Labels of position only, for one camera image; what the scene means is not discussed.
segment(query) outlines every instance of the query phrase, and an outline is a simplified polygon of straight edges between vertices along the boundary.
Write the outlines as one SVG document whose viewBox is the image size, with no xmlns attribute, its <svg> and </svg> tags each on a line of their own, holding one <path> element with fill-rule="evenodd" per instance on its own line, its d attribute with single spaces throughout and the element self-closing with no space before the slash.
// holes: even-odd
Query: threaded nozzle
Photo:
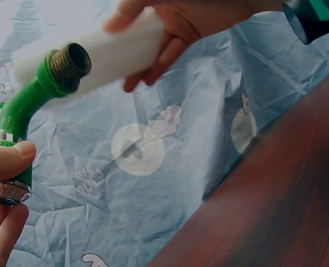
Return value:
<svg viewBox="0 0 329 267">
<path fill-rule="evenodd" d="M 50 55 L 49 67 L 54 79 L 59 84 L 76 91 L 80 79 L 91 71 L 91 60 L 82 46 L 70 43 Z"/>
</svg>

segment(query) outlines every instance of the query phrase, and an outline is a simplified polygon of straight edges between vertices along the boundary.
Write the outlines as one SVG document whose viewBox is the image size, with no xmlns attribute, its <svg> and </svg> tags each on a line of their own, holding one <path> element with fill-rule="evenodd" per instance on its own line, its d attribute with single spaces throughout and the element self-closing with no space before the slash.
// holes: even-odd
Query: blue plastic sheet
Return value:
<svg viewBox="0 0 329 267">
<path fill-rule="evenodd" d="M 0 101 L 17 86 L 13 51 L 73 20 L 101 23 L 114 5 L 0 0 Z M 329 35 L 304 46 L 283 14 L 264 13 L 193 45 L 152 88 L 115 82 L 40 110 L 31 213 L 8 266 L 144 266 L 328 73 Z"/>
</svg>

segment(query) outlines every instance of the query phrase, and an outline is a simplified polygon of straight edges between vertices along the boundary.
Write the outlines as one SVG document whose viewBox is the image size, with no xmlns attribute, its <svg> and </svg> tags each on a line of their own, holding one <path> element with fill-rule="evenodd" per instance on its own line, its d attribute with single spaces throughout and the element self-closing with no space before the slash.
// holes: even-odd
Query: wooden table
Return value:
<svg viewBox="0 0 329 267">
<path fill-rule="evenodd" d="M 329 266 L 329 76 L 147 267 Z"/>
</svg>

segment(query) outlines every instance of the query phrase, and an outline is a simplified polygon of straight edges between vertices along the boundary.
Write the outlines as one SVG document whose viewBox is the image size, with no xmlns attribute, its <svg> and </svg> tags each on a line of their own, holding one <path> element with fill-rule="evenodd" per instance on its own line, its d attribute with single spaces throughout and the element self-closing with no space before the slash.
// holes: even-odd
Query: green spray nozzle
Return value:
<svg viewBox="0 0 329 267">
<path fill-rule="evenodd" d="M 305 45 L 329 33 L 329 0 L 291 0 L 283 11 Z"/>
<path fill-rule="evenodd" d="M 75 93 L 80 79 L 91 70 L 85 49 L 70 43 L 47 55 L 36 78 L 6 102 L 0 103 L 0 146 L 27 140 L 32 116 L 49 100 Z M 14 205 L 31 197 L 32 165 L 17 177 L 0 182 L 0 203 Z"/>
</svg>

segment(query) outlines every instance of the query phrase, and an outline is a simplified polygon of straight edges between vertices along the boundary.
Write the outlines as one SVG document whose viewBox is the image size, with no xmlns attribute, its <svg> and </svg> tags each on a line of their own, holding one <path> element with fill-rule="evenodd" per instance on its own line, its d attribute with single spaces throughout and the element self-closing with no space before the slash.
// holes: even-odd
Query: green plastic pipe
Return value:
<svg viewBox="0 0 329 267">
<path fill-rule="evenodd" d="M 32 116 L 49 100 L 75 93 L 91 70 L 87 52 L 76 43 L 52 51 L 36 69 L 36 78 L 6 102 L 0 103 L 0 146 L 27 140 Z M 32 165 L 7 181 L 0 181 L 0 203 L 15 205 L 32 196 Z"/>
</svg>

